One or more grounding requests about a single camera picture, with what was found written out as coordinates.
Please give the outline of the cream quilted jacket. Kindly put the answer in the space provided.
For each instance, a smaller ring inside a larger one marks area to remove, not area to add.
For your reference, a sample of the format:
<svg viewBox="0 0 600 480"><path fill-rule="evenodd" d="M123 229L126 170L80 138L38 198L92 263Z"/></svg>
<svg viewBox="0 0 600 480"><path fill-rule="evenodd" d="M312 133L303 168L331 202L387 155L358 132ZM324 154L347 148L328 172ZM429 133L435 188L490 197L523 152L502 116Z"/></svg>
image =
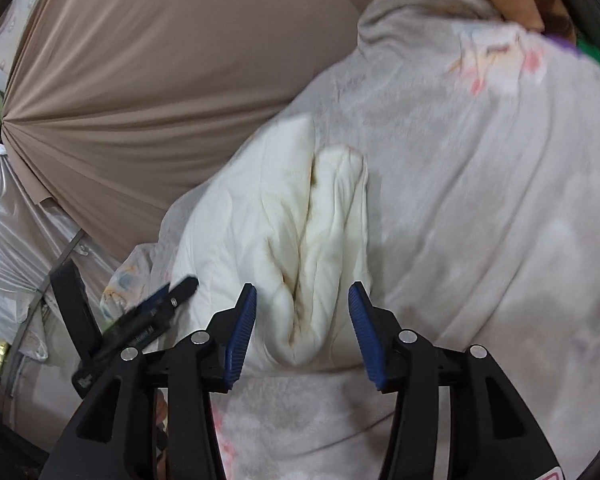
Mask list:
<svg viewBox="0 0 600 480"><path fill-rule="evenodd" d="M253 375L345 370L361 363L348 289L370 284L364 156L317 148L314 122L273 122L216 175L190 214L171 280L198 278L172 332L181 340L257 291L246 369Z"/></svg>

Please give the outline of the silver satin fabric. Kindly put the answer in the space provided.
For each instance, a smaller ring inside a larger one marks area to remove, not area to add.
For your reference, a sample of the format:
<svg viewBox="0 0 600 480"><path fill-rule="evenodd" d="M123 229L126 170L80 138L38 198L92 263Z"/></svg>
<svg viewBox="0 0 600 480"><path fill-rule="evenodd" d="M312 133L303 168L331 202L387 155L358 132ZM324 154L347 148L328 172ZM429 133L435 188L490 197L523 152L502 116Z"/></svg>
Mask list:
<svg viewBox="0 0 600 480"><path fill-rule="evenodd" d="M78 355L53 295L48 292L35 312L30 303L68 246L96 306L119 260L81 235L53 202L33 203L0 147L0 342L11 344L20 325L29 325L3 420L45 451L52 449L80 403L71 385Z"/></svg>

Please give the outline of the beige draped curtain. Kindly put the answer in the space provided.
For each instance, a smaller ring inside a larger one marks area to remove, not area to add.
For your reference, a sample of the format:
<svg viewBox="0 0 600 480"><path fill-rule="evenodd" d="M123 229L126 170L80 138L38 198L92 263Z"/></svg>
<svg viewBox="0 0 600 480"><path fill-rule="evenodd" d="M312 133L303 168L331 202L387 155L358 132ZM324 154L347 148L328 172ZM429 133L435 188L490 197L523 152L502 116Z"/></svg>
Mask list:
<svg viewBox="0 0 600 480"><path fill-rule="evenodd" d="M3 141L124 258L171 204L356 45L372 0L38 0L9 76Z"/></svg>

